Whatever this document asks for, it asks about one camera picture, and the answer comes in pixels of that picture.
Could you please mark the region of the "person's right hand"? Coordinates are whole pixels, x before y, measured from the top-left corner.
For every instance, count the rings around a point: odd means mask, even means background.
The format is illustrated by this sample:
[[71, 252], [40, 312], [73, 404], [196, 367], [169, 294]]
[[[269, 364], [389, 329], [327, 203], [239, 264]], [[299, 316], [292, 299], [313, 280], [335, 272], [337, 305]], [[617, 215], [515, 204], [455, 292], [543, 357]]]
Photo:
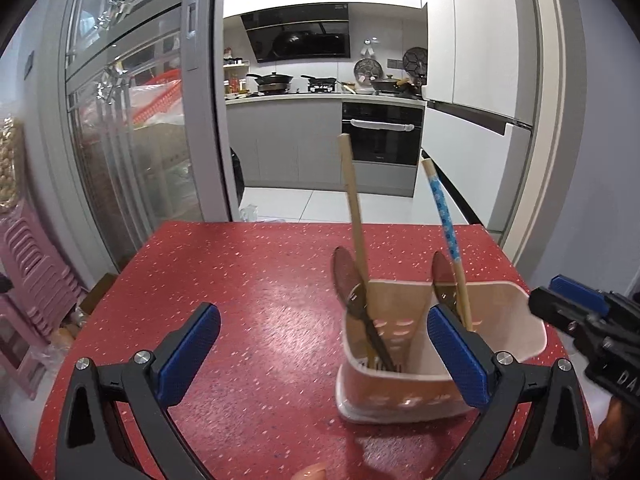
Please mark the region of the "person's right hand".
[[592, 446], [595, 479], [639, 478], [639, 411], [612, 396]]

